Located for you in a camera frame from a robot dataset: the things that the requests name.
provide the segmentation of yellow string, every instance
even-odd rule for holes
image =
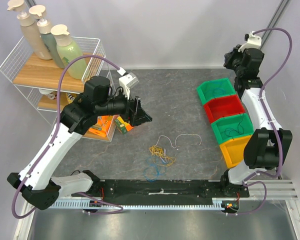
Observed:
[[[162,158],[162,159],[164,159],[164,160],[166,161],[165,164],[159,164],[159,163],[157,163],[157,162],[155,161],[154,158],[152,158],[154,164],[156,164],[156,165],[158,165],[158,166],[169,167],[169,166],[171,166],[172,164],[174,164],[175,161],[176,161],[176,158],[175,158],[175,157],[167,156],[167,155],[165,154],[164,149],[163,149],[162,147],[159,147],[159,146],[154,145],[154,146],[152,146],[152,147],[149,147],[149,151],[150,151],[150,153],[151,153],[152,156],[153,156],[153,155],[156,155],[157,157]]]

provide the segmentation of metal post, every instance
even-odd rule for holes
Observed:
[[[34,5],[37,5],[35,0],[24,0],[24,1],[28,5],[29,8],[33,7]]]
[[[275,10],[267,28],[274,28],[275,26],[277,26],[278,21],[280,20],[281,16],[283,15],[284,11],[286,10],[288,4],[290,3],[291,0],[281,0],[281,2],[279,3],[277,9]],[[263,46],[265,45],[265,43],[267,42],[267,40],[270,37],[270,34],[272,33],[272,31],[265,31],[262,35],[262,44],[260,49],[262,50]]]

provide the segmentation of gray floor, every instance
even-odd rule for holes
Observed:
[[[54,175],[68,176],[74,170],[89,169],[102,179],[145,179],[149,147],[160,135],[173,142],[179,134],[177,149],[170,147],[166,138],[159,142],[176,162],[166,168],[159,179],[212,179],[219,180],[226,170],[208,118],[199,100],[196,88],[204,81],[228,77],[226,69],[156,69],[134,70],[139,84],[132,95],[141,97],[145,111],[153,121],[134,128],[126,135],[115,131],[111,143],[81,139],[71,148]],[[118,86],[118,74],[113,74]]]
[[[242,211],[259,202],[242,202]],[[88,216],[80,210],[35,214],[28,240],[297,240],[284,202],[267,202],[251,215],[218,211],[132,210]]]

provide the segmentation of beige pump bottle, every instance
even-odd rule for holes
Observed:
[[[41,39],[36,20],[25,9],[26,4],[24,0],[10,0],[8,2],[8,11],[19,12],[17,19],[20,22],[21,31],[37,57],[43,60],[52,59],[46,45]]]

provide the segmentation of yellow bin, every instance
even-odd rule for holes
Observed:
[[[220,144],[225,164],[228,169],[237,166],[244,159],[244,150],[251,135],[230,139]]]

